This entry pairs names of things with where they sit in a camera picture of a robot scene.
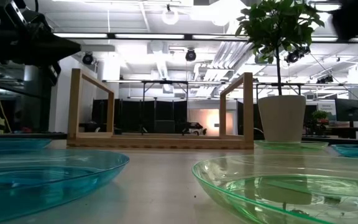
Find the table surface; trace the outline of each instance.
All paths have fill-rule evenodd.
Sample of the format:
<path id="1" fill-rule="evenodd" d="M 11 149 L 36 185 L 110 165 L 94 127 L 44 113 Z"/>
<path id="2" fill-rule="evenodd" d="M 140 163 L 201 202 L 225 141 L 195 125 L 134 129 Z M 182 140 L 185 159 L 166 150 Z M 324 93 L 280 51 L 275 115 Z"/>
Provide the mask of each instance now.
<path id="1" fill-rule="evenodd" d="M 50 147 L 64 148 L 65 141 L 53 141 Z M 255 152 L 179 149 L 114 151 L 129 156 L 130 162 L 108 185 L 73 202 L 4 223 L 240 224 L 243 222 L 214 203 L 200 187 L 191 173 L 193 165 L 221 156 L 288 154 L 261 149 L 255 149 Z M 302 153 L 337 156 L 331 148 Z"/>

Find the security camera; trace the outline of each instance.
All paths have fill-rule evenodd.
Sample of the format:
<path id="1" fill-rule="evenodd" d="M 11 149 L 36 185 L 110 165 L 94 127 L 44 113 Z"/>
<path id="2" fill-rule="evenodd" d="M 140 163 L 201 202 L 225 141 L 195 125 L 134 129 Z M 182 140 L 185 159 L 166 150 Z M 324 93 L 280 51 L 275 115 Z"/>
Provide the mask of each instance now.
<path id="1" fill-rule="evenodd" d="M 84 57 L 82 58 L 82 62 L 85 64 L 85 65 L 92 65 L 95 63 L 95 59 L 94 57 L 92 56 L 92 52 L 87 52 L 85 53 Z"/>
<path id="2" fill-rule="evenodd" d="M 188 49 L 186 53 L 186 61 L 192 62 L 194 60 L 196 60 L 196 52 L 194 49 Z"/>

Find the computer monitor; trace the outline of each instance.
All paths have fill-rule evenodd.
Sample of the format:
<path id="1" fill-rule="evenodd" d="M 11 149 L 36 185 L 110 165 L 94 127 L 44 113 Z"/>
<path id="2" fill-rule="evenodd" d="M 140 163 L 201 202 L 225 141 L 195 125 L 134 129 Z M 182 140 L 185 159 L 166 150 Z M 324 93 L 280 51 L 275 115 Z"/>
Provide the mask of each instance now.
<path id="1" fill-rule="evenodd" d="M 337 121 L 358 121 L 358 100 L 335 99 Z"/>

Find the tree trunk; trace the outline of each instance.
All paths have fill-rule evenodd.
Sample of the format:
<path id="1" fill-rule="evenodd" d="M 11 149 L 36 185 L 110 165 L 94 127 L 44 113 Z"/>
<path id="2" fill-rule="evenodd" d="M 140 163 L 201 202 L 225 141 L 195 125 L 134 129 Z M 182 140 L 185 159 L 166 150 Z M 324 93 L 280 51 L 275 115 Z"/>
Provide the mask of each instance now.
<path id="1" fill-rule="evenodd" d="M 280 73 L 280 56 L 278 55 L 278 47 L 276 47 L 276 63 L 277 63 L 277 89 L 278 95 L 282 96 L 283 92 L 281 90 L 281 73 Z"/>

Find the white flower pot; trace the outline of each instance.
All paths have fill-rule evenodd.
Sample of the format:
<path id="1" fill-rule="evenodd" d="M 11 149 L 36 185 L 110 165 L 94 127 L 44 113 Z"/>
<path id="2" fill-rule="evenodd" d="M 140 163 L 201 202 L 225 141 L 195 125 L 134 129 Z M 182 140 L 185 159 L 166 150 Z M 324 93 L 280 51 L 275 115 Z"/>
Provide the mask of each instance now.
<path id="1" fill-rule="evenodd" d="M 306 98 L 299 95 L 269 96 L 258 101 L 267 141 L 300 142 Z"/>

